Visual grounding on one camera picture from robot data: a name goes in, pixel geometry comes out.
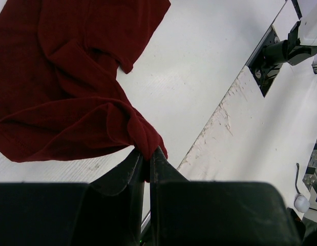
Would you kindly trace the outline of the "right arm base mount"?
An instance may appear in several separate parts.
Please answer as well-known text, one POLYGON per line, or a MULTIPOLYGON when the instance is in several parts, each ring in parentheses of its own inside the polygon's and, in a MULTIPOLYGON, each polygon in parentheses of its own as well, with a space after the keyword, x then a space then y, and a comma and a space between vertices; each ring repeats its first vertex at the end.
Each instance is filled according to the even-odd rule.
POLYGON ((246 63, 263 96, 286 63, 287 45, 288 41, 280 40, 270 26, 246 63))

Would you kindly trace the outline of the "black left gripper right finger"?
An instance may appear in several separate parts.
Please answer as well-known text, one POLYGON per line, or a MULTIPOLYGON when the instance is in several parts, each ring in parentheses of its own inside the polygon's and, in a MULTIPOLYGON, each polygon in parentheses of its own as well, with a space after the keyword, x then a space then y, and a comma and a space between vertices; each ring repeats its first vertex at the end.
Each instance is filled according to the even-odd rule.
POLYGON ((275 187, 189 181, 157 149, 150 161, 154 245, 300 245, 275 187))

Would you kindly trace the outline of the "dark red t shirt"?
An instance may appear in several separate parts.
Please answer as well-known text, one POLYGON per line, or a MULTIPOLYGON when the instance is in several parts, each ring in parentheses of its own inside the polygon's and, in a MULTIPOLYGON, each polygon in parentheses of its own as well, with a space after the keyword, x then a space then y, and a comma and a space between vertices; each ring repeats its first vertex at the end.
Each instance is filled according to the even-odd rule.
POLYGON ((162 137, 116 79, 130 73, 169 1, 7 1, 0 13, 0 152, 77 160, 162 137))

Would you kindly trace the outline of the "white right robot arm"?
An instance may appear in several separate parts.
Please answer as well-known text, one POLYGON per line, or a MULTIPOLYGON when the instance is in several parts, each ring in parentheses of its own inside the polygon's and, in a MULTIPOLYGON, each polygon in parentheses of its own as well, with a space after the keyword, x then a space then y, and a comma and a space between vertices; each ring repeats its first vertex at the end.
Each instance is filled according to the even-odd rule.
POLYGON ((288 63, 292 66, 317 54, 317 4, 293 26, 287 39, 262 50, 264 65, 272 68, 288 63))

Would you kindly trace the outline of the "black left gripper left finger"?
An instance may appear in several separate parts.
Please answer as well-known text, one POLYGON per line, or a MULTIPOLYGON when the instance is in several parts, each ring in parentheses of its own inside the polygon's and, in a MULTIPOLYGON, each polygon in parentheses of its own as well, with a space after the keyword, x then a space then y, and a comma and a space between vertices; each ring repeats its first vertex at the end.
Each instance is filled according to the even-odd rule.
POLYGON ((91 183, 0 183, 0 245, 139 245, 143 157, 91 183))

